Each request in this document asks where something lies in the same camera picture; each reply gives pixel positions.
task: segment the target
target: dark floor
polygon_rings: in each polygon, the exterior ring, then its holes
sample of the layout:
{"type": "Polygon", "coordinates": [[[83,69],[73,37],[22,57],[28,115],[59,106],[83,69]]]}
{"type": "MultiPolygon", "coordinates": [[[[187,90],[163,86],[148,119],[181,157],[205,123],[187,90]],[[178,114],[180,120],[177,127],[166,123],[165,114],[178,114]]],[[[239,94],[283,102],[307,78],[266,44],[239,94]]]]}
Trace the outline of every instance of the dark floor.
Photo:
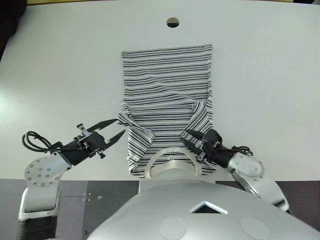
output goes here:
{"type": "MultiPolygon", "coordinates": [[[[238,187],[235,182],[217,182],[238,187]]],[[[295,216],[320,231],[320,181],[278,182],[295,216]]],[[[0,179],[0,233],[16,237],[23,180],[0,179]]],[[[57,236],[86,240],[92,231],[138,193],[138,181],[62,181],[57,236]]]]}

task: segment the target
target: black wire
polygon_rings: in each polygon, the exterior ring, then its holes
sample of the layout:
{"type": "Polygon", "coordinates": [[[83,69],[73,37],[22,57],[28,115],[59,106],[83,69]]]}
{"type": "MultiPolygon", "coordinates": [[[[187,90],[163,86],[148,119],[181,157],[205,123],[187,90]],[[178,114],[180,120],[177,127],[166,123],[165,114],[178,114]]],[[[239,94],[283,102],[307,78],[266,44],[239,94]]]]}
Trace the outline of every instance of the black wire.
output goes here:
{"type": "Polygon", "coordinates": [[[49,142],[48,139],[41,136],[40,134],[36,133],[35,131],[28,131],[26,134],[22,136],[22,144],[27,149],[38,152],[38,153],[47,153],[47,152],[63,152],[63,151],[78,151],[81,150],[81,148],[52,148],[50,147],[52,144],[49,142]],[[41,147],[33,142],[31,142],[30,137],[33,137],[33,139],[39,140],[43,145],[46,147],[41,147]]]}
{"type": "Polygon", "coordinates": [[[231,149],[233,151],[236,151],[238,153],[242,153],[242,154],[247,155],[247,156],[253,156],[254,155],[254,153],[247,146],[233,146],[231,149]]]}

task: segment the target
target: striped fabric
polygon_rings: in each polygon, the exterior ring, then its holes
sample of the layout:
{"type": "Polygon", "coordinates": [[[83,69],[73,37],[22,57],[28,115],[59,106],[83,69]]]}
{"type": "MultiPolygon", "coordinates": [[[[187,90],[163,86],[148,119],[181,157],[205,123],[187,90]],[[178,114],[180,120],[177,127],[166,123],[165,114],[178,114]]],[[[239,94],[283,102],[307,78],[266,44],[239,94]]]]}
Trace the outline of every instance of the striped fabric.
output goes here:
{"type": "MultiPolygon", "coordinates": [[[[212,126],[212,45],[122,53],[124,97],[118,124],[129,127],[129,172],[143,178],[148,161],[169,147],[186,148],[180,138],[201,146],[186,129],[206,132],[212,126]]],[[[175,160],[193,164],[183,153],[161,156],[155,165],[175,160]]],[[[216,165],[203,163],[202,174],[216,165]]]]}

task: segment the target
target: table surface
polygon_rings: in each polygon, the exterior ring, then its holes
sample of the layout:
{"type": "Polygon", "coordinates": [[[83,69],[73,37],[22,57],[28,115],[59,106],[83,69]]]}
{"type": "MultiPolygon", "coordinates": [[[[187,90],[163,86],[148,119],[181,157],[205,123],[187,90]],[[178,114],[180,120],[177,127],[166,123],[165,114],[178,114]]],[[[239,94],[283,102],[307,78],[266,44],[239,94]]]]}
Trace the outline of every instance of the table surface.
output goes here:
{"type": "MultiPolygon", "coordinates": [[[[121,51],[213,45],[213,121],[224,144],[249,146],[277,181],[320,179],[320,8],[232,0],[94,1],[29,6],[0,64],[0,178],[22,179],[21,136],[68,143],[117,116],[121,51]],[[177,17],[180,25],[166,21],[177,17]]],[[[118,133],[114,124],[101,131],[118,133]]],[[[133,180],[128,135],[64,175],[133,180]]],[[[209,180],[230,180],[220,169],[209,180]]]]}

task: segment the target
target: cloth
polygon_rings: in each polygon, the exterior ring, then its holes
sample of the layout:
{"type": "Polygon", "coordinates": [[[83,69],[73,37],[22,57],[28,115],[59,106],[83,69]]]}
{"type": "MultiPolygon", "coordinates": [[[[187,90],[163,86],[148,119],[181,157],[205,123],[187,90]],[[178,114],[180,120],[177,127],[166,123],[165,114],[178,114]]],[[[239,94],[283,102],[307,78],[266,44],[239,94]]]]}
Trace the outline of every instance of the cloth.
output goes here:
{"type": "MultiPolygon", "coordinates": [[[[212,126],[212,45],[122,52],[124,96],[118,124],[128,126],[129,172],[143,178],[148,161],[169,147],[186,148],[185,138],[201,147],[186,129],[207,132],[212,126]]],[[[192,161],[183,153],[162,155],[192,161]]],[[[216,166],[201,164],[202,174],[216,166]]]]}

